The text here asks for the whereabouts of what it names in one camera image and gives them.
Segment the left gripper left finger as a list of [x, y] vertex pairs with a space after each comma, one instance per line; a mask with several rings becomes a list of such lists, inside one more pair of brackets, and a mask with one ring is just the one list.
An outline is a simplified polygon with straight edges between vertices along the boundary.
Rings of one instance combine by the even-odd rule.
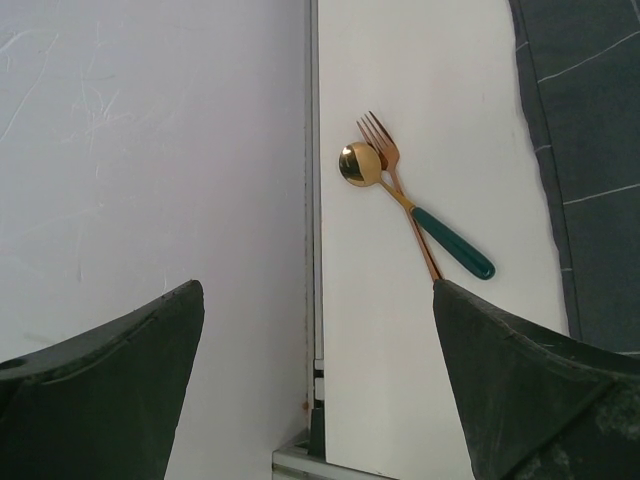
[[190, 280], [2, 362], [2, 478], [164, 478], [203, 324], [203, 288]]

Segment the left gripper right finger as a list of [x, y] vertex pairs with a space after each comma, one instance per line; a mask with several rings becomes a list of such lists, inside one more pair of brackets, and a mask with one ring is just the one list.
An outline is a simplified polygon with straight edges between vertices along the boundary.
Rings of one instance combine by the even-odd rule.
[[639, 361], [439, 280], [433, 310], [477, 479], [636, 479]]

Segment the dark grey checked cloth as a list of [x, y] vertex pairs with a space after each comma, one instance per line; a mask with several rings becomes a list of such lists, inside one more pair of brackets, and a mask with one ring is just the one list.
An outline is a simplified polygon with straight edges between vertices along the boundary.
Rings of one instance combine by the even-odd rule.
[[639, 5], [514, 1], [522, 110], [570, 335], [639, 353]]

